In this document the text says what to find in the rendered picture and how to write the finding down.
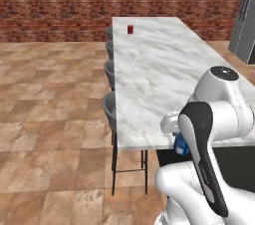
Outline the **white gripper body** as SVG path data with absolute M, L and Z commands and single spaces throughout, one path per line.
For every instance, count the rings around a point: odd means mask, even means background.
M 179 112 L 168 112 L 160 122 L 161 131 L 164 134 L 178 134 L 180 133 L 178 127 L 178 116 Z

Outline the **blue soda can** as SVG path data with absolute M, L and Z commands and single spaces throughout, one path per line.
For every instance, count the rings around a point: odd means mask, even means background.
M 173 149 L 177 154 L 180 155 L 187 155 L 189 153 L 188 144 L 180 132 L 175 137 Z

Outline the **dark kitchen island base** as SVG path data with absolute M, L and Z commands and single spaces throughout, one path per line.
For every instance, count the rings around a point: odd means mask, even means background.
M 255 146 L 213 147 L 224 180 L 232 187 L 255 193 Z M 173 149 L 156 151 L 159 166 L 192 161 L 191 154 L 179 155 Z

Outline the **grey fridge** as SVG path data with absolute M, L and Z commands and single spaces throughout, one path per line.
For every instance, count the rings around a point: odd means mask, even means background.
M 240 0 L 229 50 L 242 62 L 255 65 L 255 0 Z

